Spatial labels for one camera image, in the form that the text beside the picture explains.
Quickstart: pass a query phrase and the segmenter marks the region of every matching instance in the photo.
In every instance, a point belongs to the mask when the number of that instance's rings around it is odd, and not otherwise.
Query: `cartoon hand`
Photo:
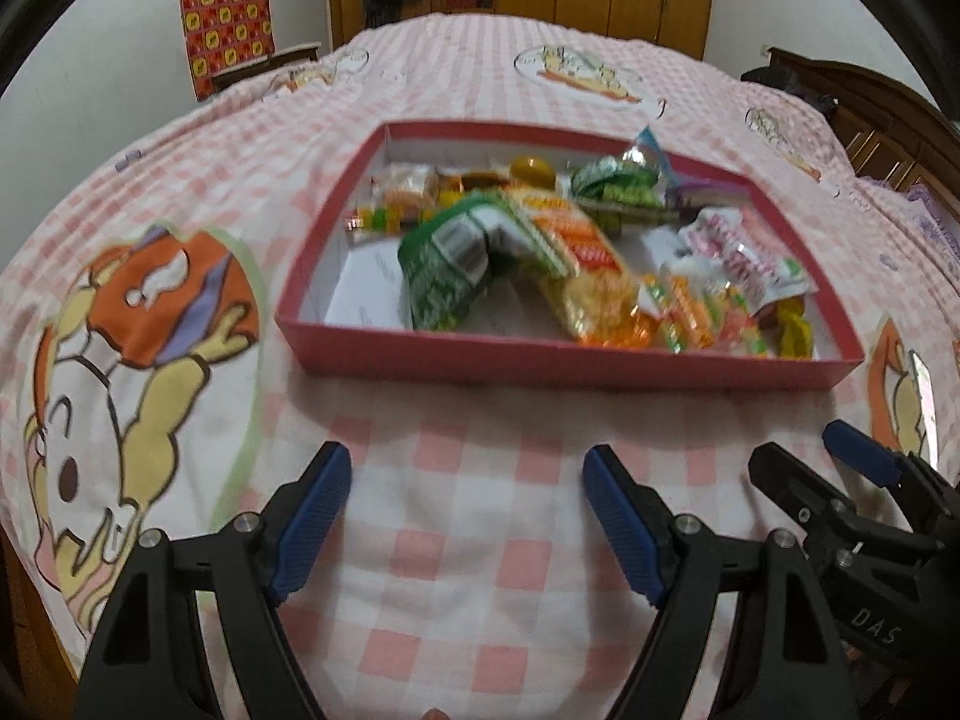
[[[250,339],[235,336],[233,329],[246,317],[248,310],[248,306],[232,306],[221,317],[210,337],[194,347],[193,353],[213,364],[245,351],[250,346]]]

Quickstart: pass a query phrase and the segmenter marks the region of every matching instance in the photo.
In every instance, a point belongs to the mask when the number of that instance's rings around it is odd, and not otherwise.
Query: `barcode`
[[[433,234],[437,250],[473,285],[487,272],[487,241],[483,230],[469,217],[452,218]]]

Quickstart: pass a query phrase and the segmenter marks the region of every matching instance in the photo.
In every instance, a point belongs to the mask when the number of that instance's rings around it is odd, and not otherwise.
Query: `wooden floor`
[[[47,622],[40,594],[2,529],[0,539],[10,588],[16,654],[27,703],[40,720],[68,720],[77,691],[76,680]]]

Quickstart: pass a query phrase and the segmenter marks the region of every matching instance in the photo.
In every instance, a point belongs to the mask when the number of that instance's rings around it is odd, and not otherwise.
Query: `cartoon nose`
[[[61,469],[61,475],[56,480],[56,486],[64,503],[70,503],[77,497],[77,488],[80,485],[80,477],[77,471],[77,461],[72,457],[66,459],[64,467]]]

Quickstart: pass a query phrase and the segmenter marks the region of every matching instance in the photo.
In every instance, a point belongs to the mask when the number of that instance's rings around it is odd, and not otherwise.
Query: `red and yellow patterned paper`
[[[181,0],[186,56],[197,100],[213,94],[210,76],[270,56],[270,0]]]

